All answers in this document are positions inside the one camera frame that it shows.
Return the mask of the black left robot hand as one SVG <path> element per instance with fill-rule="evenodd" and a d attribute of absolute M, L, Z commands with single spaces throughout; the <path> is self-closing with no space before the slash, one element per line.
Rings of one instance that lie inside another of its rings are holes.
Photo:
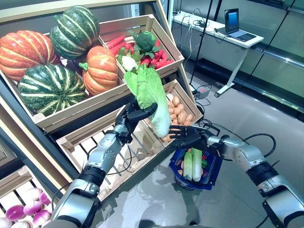
<path fill-rule="evenodd" d="M 132 133 L 139 121 L 146 119 L 155 113 L 158 105 L 151 104 L 147 108 L 141 109 L 137 101 L 125 105 L 115 119 L 115 125 L 123 125 L 128 132 Z"/>

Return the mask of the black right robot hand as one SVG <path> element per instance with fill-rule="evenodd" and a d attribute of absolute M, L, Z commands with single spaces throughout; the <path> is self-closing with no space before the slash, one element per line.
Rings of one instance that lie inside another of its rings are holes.
<path fill-rule="evenodd" d="M 169 127 L 169 137 L 173 139 L 170 147 L 174 149 L 195 148 L 201 151 L 207 150 L 207 137 L 202 128 L 171 125 Z"/>

